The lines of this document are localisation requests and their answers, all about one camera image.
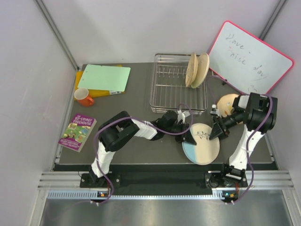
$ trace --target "book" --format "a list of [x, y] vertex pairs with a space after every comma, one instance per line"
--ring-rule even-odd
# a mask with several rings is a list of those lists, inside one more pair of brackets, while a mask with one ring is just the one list
[[95, 124], [96, 119], [76, 114], [58, 143], [76, 152], [80, 152]]

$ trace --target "plate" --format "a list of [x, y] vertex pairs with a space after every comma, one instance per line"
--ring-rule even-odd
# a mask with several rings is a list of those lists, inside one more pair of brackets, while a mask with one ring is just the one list
[[234, 108], [232, 107], [234, 99], [238, 97], [238, 94], [228, 94], [223, 96], [217, 102], [216, 106], [220, 112], [221, 117], [227, 117], [232, 114]]
[[182, 142], [182, 147], [187, 158], [198, 165], [208, 165], [212, 163], [220, 152], [220, 140], [215, 138], [209, 140], [212, 128], [203, 123], [193, 124], [190, 131], [197, 142], [191, 145]]
[[207, 53], [203, 53], [198, 57], [198, 70], [195, 80], [192, 82], [191, 87], [197, 88], [202, 84], [205, 80], [208, 70], [209, 70], [209, 55]]
[[185, 85], [189, 87], [195, 80], [198, 71], [198, 58], [196, 53], [193, 53], [189, 59], [185, 77]]

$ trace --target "dish rack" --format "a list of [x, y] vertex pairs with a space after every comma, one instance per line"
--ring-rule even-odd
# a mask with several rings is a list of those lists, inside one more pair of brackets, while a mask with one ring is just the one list
[[193, 114], [201, 114], [207, 108], [206, 80], [193, 89], [185, 86], [185, 75], [190, 55], [155, 55], [151, 82], [150, 107], [153, 112], [165, 113], [177, 110], [180, 103], [188, 105]]

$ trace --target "orange mug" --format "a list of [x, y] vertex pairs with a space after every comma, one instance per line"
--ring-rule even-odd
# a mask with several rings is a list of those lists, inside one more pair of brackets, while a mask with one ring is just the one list
[[86, 88], [79, 88], [74, 92], [74, 98], [84, 107], [90, 107], [94, 104], [94, 100], [89, 95], [89, 90]]

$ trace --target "cable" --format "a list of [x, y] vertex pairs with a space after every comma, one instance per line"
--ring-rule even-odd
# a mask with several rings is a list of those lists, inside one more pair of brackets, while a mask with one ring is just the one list
[[217, 101], [216, 99], [214, 98], [214, 95], [213, 95], [213, 92], [212, 92], [212, 89], [210, 87], [210, 83], [209, 83], [209, 79], [210, 78], [216, 78], [216, 79], [219, 79], [219, 80], [222, 80], [223, 82], [227, 83], [230, 87], [232, 87], [233, 89], [237, 90], [238, 92], [240, 92], [241, 94], [243, 95], [247, 95], [246, 93], [240, 91], [239, 89], [235, 88], [234, 86], [232, 86], [227, 80], [223, 79], [221, 76], [219, 75], [214, 75], [213, 71], [211, 70], [211, 76], [207, 77], [207, 87], [210, 91], [210, 95], [211, 95], [211, 98], [212, 98], [212, 101], [213, 101], [213, 104], [217, 104]]
[[210, 95], [211, 95], [213, 104], [215, 105], [217, 102], [216, 102], [216, 100], [215, 100], [215, 98], [214, 98], [212, 89], [211, 89], [211, 87], [210, 87], [210, 83], [209, 83], [209, 79], [210, 79], [210, 78], [214, 78], [213, 75], [212, 75], [211, 77], [207, 77], [207, 87], [208, 87], [208, 89], [209, 89], [209, 91], [210, 91]]
[[[172, 136], [177, 136], [177, 135], [181, 135], [181, 134], [184, 134], [184, 133], [188, 132], [188, 131], [190, 130], [192, 124], [193, 124], [193, 114], [192, 114], [192, 110], [191, 110], [191, 108], [190, 108], [188, 105], [186, 105], [186, 104], [179, 104], [178, 109], [179, 109], [179, 107], [180, 107], [181, 105], [186, 106], [186, 107], [188, 108], [188, 110], [189, 110], [190, 115], [191, 115], [191, 122], [190, 122], [190, 125], [189, 125], [189, 127], [188, 127], [186, 130], [184, 130], [183, 132], [180, 132], [180, 133], [170, 133], [170, 132], [167, 132], [167, 131], [164, 131], [164, 130], [159, 129], [159, 128], [155, 127], [155, 126], [152, 125], [152, 124], [149, 124], [149, 126], [152, 127], [152, 128], [154, 128], [154, 129], [156, 129], [156, 130], [158, 130], [158, 131], [160, 131], [160, 132], [162, 132], [162, 133], [165, 133], [165, 134], [168, 134], [168, 135], [172, 135]], [[95, 157], [96, 157], [96, 164], [97, 164], [97, 167], [98, 167], [99, 171], [101, 172], [101, 174], [103, 175], [103, 177], [109, 182], [109, 184], [110, 184], [110, 186], [111, 186], [111, 192], [110, 192], [110, 194], [108, 195], [107, 199], [104, 200], [101, 204], [105, 204], [105, 203], [111, 198], [111, 196], [114, 194], [115, 189], [114, 189], [113, 183], [112, 183], [111, 180], [105, 175], [105, 173], [102, 171], [102, 169], [101, 169], [101, 167], [100, 167], [100, 165], [99, 165], [98, 154], [97, 154], [97, 151], [98, 151], [98, 148], [97, 148], [98, 137], [99, 137], [99, 134], [101, 134], [105, 129], [107, 129], [107, 128], [109, 128], [109, 127], [111, 127], [111, 126], [117, 124], [118, 122], [121, 122], [121, 121], [124, 121], [124, 120], [128, 120], [128, 119], [135, 119], [135, 120], [137, 120], [137, 121], [139, 121], [139, 122], [144, 123], [144, 121], [142, 121], [142, 120], [140, 120], [140, 119], [138, 119], [138, 118], [136, 118], [136, 117], [132, 117], [132, 116], [124, 117], [124, 118], [118, 119], [118, 120], [116, 120], [116, 121], [114, 121], [114, 122], [111, 122], [111, 123], [109, 123], [108, 125], [106, 125], [106, 126], [104, 126], [103, 128], [101, 128], [101, 129], [95, 134], [94, 139], [93, 139], [93, 148], [94, 148], [94, 153], [95, 153]]]
[[251, 140], [251, 138], [254, 136], [254, 134], [260, 130], [260, 128], [264, 125], [264, 123], [267, 121], [269, 115], [271, 114], [272, 112], [272, 107], [273, 107], [273, 101], [272, 101], [272, 98], [270, 96], [267, 96], [269, 98], [269, 110], [267, 112], [267, 115], [264, 117], [263, 121], [259, 124], [259, 126], [253, 131], [253, 133], [248, 137], [248, 139], [246, 140], [246, 157], [247, 157], [247, 160], [248, 160], [248, 164], [250, 166], [250, 169], [251, 169], [251, 172], [252, 172], [252, 177], [251, 177], [251, 181], [249, 183], [249, 186], [246, 188], [246, 190], [244, 191], [244, 193], [236, 200], [234, 201], [233, 203], [237, 203], [238, 201], [240, 201], [245, 195], [246, 193], [250, 190], [252, 184], [253, 184], [253, 181], [254, 181], [254, 168], [251, 164], [251, 160], [250, 160], [250, 154], [249, 154], [249, 142]]
[[[192, 114], [192, 110], [191, 110], [191, 108], [190, 108], [188, 105], [186, 105], [186, 104], [179, 104], [178, 109], [180, 109], [180, 106], [181, 106], [181, 105], [186, 106], [186, 107], [188, 108], [188, 111], [189, 111], [190, 115], [191, 115], [191, 122], [190, 122], [190, 125], [189, 125], [189, 127], [188, 127], [186, 130], [184, 130], [183, 132], [180, 132], [180, 133], [170, 133], [170, 132], [167, 132], [167, 131], [164, 131], [164, 130], [159, 129], [159, 128], [155, 127], [155, 126], [152, 125], [152, 124], [148, 124], [148, 125], [149, 125], [150, 127], [153, 127], [154, 129], [156, 129], [156, 130], [162, 132], [162, 133], [166, 133], [166, 134], [173, 135], [173, 136], [181, 135], [181, 134], [184, 134], [184, 133], [188, 132], [188, 131], [191, 129], [192, 124], [193, 124], [193, 114]], [[100, 165], [99, 165], [99, 159], [98, 159], [98, 155], [97, 155], [97, 151], [98, 151], [98, 149], [97, 149], [98, 136], [99, 136], [100, 133], [102, 133], [102, 132], [103, 132], [105, 129], [107, 129], [108, 127], [110, 127], [110, 126], [112, 126], [112, 125], [115, 125], [115, 124], [118, 123], [118, 122], [121, 122], [121, 121], [123, 121], [123, 120], [128, 120], [128, 119], [135, 119], [135, 120], [137, 120], [137, 121], [140, 121], [140, 122], [144, 123], [143, 120], [140, 120], [140, 119], [138, 119], [138, 118], [136, 118], [136, 117], [132, 117], [132, 116], [124, 117], [124, 118], [118, 119], [118, 120], [116, 120], [116, 121], [114, 121], [114, 122], [111, 122], [110, 124], [108, 124], [108, 125], [106, 125], [105, 127], [101, 128], [101, 129], [95, 134], [95, 136], [94, 136], [94, 139], [93, 139], [93, 148], [94, 148], [94, 153], [95, 153], [95, 157], [96, 157], [96, 164], [97, 164], [97, 167], [98, 167], [99, 171], [101, 172], [101, 174], [103, 175], [103, 177], [107, 180], [108, 185], [110, 185], [111, 188], [112, 188], [112, 190], [111, 190], [110, 194], [108, 195], [108, 197], [107, 197], [105, 200], [103, 200], [102, 202], [98, 202], [98, 204], [104, 204], [104, 203], [106, 203], [106, 202], [112, 197], [112, 195], [114, 194], [114, 191], [115, 191], [113, 183], [112, 183], [111, 180], [105, 175], [105, 173], [102, 171], [102, 169], [101, 169], [101, 167], [100, 167]], [[72, 209], [74, 206], [76, 206], [76, 205], [78, 205], [78, 204], [80, 204], [80, 203], [84, 203], [84, 202], [90, 202], [90, 200], [81, 200], [81, 201], [79, 201], [79, 202], [76, 202], [75, 204], [71, 205], [70, 207], [67, 207], [66, 209], [64, 209], [64, 210], [63, 210], [58, 216], [56, 216], [55, 218], [50, 217], [49, 209], [47, 209], [47, 216], [48, 216], [48, 218], [49, 218], [51, 221], [55, 221], [55, 220], [57, 220], [59, 217], [61, 217], [65, 212], [67, 212], [68, 210]]]
[[78, 173], [78, 175], [79, 175], [80, 179], [82, 179], [81, 175], [79, 174], [79, 171], [77, 171], [77, 173]]

